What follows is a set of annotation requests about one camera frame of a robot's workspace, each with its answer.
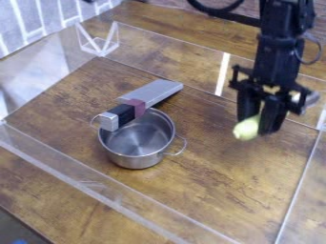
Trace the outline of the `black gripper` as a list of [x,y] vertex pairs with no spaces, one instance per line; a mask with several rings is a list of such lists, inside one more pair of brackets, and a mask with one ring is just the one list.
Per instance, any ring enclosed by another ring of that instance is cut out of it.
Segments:
[[[233,65],[229,87],[236,90],[236,118],[237,121],[255,116],[259,112],[259,97],[253,88],[275,93],[288,91],[291,94],[310,90],[296,83],[300,58],[304,49],[303,41],[284,43],[259,43],[255,64],[251,69]],[[284,122],[287,114],[285,103],[268,95],[260,112],[257,134],[267,135],[276,132]]]

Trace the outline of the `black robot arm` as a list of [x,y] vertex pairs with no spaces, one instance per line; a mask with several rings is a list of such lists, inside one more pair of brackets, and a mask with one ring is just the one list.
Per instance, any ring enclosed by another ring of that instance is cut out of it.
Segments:
[[229,87],[236,90],[236,119],[259,117],[257,134],[276,132],[285,115],[312,106],[319,94],[296,83],[304,50],[303,33],[315,18],[312,0],[259,0],[257,52],[253,66],[232,67]]

